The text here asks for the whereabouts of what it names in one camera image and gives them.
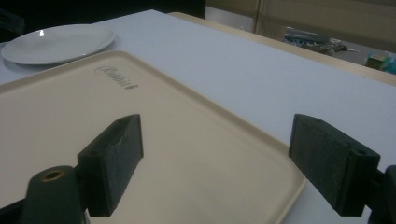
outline white tablecloth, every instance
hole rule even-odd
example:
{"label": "white tablecloth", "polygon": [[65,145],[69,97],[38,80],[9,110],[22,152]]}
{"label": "white tablecloth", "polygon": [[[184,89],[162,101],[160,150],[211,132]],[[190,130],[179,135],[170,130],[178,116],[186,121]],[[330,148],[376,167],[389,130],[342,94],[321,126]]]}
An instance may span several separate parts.
{"label": "white tablecloth", "polygon": [[[116,34],[106,50],[133,54],[286,144],[301,113],[378,152],[380,170],[396,163],[394,86],[156,11],[98,24]],[[1,59],[0,83],[48,68]],[[308,184],[284,223],[366,223],[369,213],[339,217]]]}

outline plate rim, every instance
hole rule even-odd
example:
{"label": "plate rim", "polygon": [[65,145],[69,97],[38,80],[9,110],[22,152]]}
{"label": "plate rim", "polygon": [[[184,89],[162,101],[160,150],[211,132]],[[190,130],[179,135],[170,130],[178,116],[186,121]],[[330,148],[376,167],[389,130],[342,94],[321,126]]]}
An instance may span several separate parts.
{"label": "plate rim", "polygon": [[[99,46],[97,46],[95,48],[88,49],[86,53],[84,53],[84,54],[76,54],[75,56],[64,57],[64,59],[61,59],[61,60],[59,60],[59,59],[47,60],[47,61],[35,61],[35,60],[24,60],[24,59],[21,60],[21,59],[15,58],[13,56],[10,56],[9,52],[7,52],[8,48],[10,48],[10,46],[15,44],[15,42],[21,41],[21,39],[24,39],[27,36],[32,35],[32,34],[38,32],[38,31],[41,31],[41,30],[46,31],[46,30],[54,30],[54,29],[65,29],[65,28],[77,27],[77,26],[94,27],[95,29],[106,31],[109,34],[109,36],[102,41],[101,45],[99,45]],[[85,23],[66,24],[66,25],[60,25],[60,26],[53,26],[53,27],[49,27],[49,28],[44,28],[44,29],[41,29],[41,30],[36,30],[36,31],[30,32],[28,34],[18,36],[17,38],[15,38],[15,39],[9,41],[8,43],[6,43],[3,46],[2,50],[1,50],[2,57],[5,60],[9,61],[9,62],[18,63],[18,64],[26,64],[26,65],[44,65],[44,64],[68,63],[68,62],[72,62],[72,61],[75,61],[75,60],[78,60],[78,59],[93,55],[94,53],[96,53],[96,52],[108,47],[111,43],[113,43],[113,41],[114,41],[114,39],[116,37],[114,32],[112,32],[111,30],[107,29],[106,27],[104,27],[102,25],[98,25],[98,24],[85,24]]]}

